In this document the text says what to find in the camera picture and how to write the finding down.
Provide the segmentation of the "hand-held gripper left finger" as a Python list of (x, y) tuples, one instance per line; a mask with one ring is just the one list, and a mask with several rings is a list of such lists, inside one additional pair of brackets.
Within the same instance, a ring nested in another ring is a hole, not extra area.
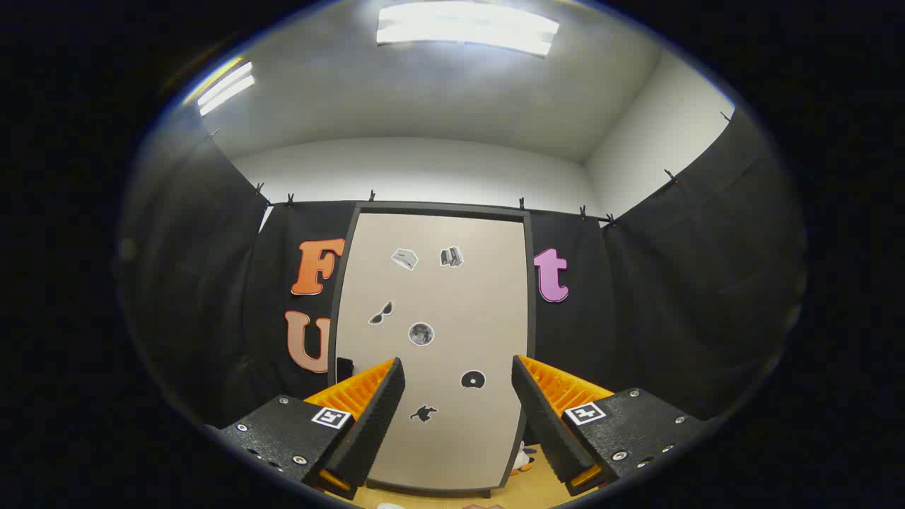
[(405, 389), (394, 357), (306, 399), (278, 395), (207, 433), (286, 486), (353, 500), (365, 486)]

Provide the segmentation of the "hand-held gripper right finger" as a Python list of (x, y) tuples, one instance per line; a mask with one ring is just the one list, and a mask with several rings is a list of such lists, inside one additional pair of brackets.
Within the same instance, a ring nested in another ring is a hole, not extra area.
[(652, 392), (611, 391), (523, 355), (511, 384), (547, 463), (569, 495), (630, 484), (697, 445), (708, 420)]

